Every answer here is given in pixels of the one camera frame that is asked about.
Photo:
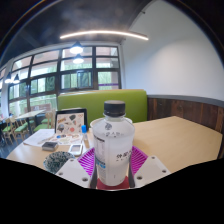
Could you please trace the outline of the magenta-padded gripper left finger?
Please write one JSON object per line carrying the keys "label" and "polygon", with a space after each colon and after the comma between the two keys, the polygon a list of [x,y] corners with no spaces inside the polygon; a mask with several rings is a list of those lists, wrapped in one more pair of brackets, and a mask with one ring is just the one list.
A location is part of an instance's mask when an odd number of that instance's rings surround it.
{"label": "magenta-padded gripper left finger", "polygon": [[94,149],[89,149],[78,159],[69,159],[56,175],[81,187],[95,189],[97,171]]}

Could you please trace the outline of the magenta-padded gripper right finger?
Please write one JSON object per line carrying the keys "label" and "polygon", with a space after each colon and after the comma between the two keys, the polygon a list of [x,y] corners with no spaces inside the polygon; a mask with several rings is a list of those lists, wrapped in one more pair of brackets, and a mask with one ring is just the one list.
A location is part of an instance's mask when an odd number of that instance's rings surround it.
{"label": "magenta-padded gripper right finger", "polygon": [[170,174],[168,168],[155,156],[148,156],[132,147],[128,180],[131,188],[140,188]]}

